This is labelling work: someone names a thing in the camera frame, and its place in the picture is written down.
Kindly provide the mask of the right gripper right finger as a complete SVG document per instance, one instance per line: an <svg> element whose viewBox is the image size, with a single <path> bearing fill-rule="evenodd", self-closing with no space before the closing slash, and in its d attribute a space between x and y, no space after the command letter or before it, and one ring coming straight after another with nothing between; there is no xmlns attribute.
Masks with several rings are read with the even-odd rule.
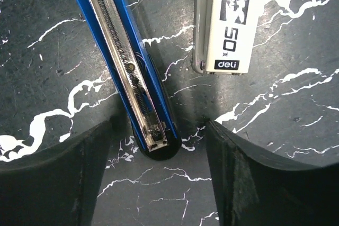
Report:
<svg viewBox="0 0 339 226"><path fill-rule="evenodd" d="M215 121L205 138L220 225L338 225L338 164L277 155Z"/></svg>

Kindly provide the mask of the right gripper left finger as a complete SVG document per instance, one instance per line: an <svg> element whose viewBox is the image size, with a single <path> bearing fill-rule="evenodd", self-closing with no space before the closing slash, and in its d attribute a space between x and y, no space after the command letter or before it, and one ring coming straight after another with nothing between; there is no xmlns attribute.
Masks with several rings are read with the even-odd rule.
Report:
<svg viewBox="0 0 339 226"><path fill-rule="evenodd" d="M1 225L91 225L112 137L104 121L1 164Z"/></svg>

